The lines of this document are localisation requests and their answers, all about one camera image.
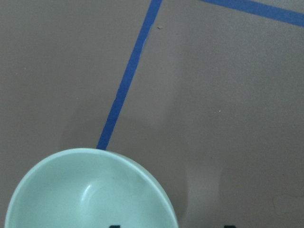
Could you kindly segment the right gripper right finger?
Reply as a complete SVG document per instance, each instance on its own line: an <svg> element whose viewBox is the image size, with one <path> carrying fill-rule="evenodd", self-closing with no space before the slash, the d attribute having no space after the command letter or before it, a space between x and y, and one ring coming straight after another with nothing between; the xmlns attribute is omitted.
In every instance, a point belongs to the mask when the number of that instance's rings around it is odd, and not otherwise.
<svg viewBox="0 0 304 228"><path fill-rule="evenodd" d="M237 228L235 225L224 225L224 228Z"/></svg>

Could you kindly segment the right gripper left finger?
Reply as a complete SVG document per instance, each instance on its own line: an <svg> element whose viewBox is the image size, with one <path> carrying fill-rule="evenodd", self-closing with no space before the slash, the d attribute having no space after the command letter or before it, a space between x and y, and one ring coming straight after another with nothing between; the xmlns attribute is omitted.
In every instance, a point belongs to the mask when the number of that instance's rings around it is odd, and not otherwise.
<svg viewBox="0 0 304 228"><path fill-rule="evenodd" d="M120 224L112 224L109 226L109 228L121 228Z"/></svg>

